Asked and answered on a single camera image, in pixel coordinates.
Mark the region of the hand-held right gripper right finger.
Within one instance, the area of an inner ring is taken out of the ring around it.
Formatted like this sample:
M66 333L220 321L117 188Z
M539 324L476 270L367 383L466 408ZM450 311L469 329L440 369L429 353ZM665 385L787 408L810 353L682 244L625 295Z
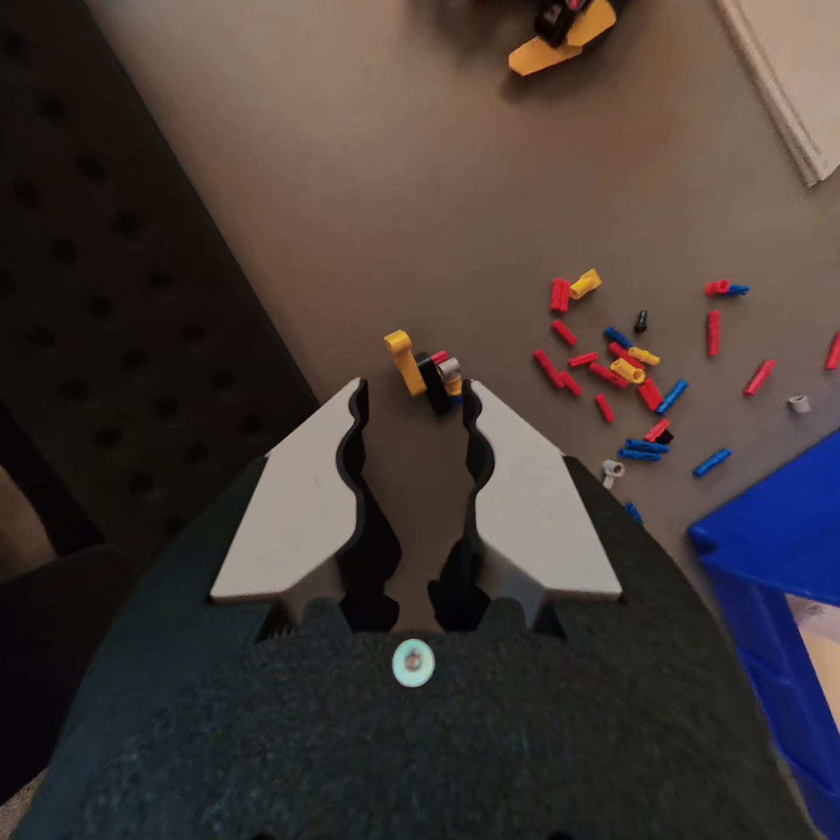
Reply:
M473 631L489 604L519 604L528 628L557 601L617 602L623 588L563 451L479 381L463 391L464 528L427 585L437 624Z

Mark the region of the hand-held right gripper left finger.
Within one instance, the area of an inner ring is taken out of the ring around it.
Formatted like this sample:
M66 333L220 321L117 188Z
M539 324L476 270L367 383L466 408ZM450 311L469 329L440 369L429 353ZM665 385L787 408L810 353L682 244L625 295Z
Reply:
M213 602L273 602L299 624L326 598L353 631L393 629L400 606L385 586L402 548L364 479L369 418L368 383L356 377L269 451Z

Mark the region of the yellow black lego subassembly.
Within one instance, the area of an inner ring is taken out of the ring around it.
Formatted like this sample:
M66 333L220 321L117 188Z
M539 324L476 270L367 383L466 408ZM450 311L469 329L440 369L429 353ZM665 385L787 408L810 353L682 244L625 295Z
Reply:
M403 330L388 333L383 340L411 396L426 396L437 416L462 405L463 378L456 357L447 351L415 352Z

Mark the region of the lego car chassis assembly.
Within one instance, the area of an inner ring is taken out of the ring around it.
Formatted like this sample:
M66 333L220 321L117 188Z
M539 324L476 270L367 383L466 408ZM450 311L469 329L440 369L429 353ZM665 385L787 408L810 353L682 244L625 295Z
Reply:
M609 36L629 4L629 1L537 2L534 35L509 54L509 71L518 77L530 77L592 52Z

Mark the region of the lego instruction booklet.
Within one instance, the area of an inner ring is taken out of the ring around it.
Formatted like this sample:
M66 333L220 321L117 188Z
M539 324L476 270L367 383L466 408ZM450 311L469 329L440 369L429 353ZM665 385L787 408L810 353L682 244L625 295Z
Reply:
M805 185L823 182L839 166L839 2L716 6Z

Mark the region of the pile of red blue pins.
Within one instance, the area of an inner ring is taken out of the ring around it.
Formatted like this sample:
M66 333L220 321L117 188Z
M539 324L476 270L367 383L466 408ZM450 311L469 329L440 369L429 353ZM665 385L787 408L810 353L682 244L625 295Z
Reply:
M561 277L552 278L549 310L553 314L563 316L569 310L572 301L579 301L585 295L599 288L601 284L602 279L594 269L586 271L575 282L569 282ZM735 298L746 296L750 287L733 284L729 279L721 278L706 283L703 291L706 298ZM553 320L550 328L569 349L572 349L578 343L575 333L562 318ZM603 335L606 341L606 351L611 356L610 360L606 360L609 361L609 364L600 362L598 352L580 353L569 358L566 361L566 368L569 370L560 369L554 365L542 349L535 350L532 357L554 389L567 390L576 397L581 396L582 389L573 378L571 369L583 368L601 382L616 389L633 388L647 410L658 417L658 421L644 437L629 438L625 445L618 450L617 456L618 458L657 463L663 455L669 452L669 442L672 439L672 437L668 437L670 434L668 413L680 397L685 394L689 383L685 380L678 380L666 393L662 393L651 378L650 373L660 364L660 357L638 347L629 336L614 327L606 327ZM711 309L707 312L704 337L707 357L709 359L716 358L719 355L721 345L721 311L719 309ZM744 397L756 396L769 380L775 366L776 360L763 360L742 389L742 395ZM838 330L828 346L823 369L825 372L838 370ZM600 392L596 393L593 400L602 420L607 424L614 422L615 414L606 395ZM695 478L702 478L725 463L731 456L732 451L730 449L722 448L699 463L692 470L691 475ZM604 475L603 485L607 489L611 489L614 481L622 474L620 465L609 460L604 463L602 471Z

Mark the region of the blue plastic bin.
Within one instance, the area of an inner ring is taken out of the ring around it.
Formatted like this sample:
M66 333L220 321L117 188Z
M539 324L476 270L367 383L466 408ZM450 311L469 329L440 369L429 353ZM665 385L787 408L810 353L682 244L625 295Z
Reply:
M839 605L839 433L687 531L815 828L839 838L838 728L788 597Z

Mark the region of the black perforated board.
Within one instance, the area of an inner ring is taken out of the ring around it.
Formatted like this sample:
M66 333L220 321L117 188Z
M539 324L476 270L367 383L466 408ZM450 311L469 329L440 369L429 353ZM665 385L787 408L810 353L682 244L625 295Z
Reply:
M319 400L84 2L2 2L2 400L146 568Z

